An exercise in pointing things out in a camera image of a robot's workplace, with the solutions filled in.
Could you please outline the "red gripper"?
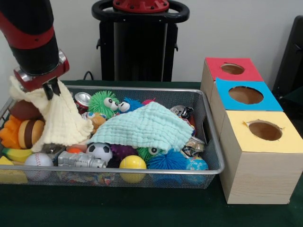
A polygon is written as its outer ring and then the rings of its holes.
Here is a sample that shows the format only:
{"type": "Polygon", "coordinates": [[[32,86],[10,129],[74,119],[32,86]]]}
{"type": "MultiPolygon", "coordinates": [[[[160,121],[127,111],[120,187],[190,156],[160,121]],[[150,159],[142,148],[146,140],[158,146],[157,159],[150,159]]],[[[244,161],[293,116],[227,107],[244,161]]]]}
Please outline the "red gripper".
{"type": "Polygon", "coordinates": [[[14,69],[14,75],[26,92],[31,92],[43,87],[47,100],[52,100],[53,95],[60,96],[61,94],[57,78],[65,74],[69,68],[68,60],[63,60],[59,62],[53,71],[44,75],[31,76],[26,74],[20,67],[14,69]]]}

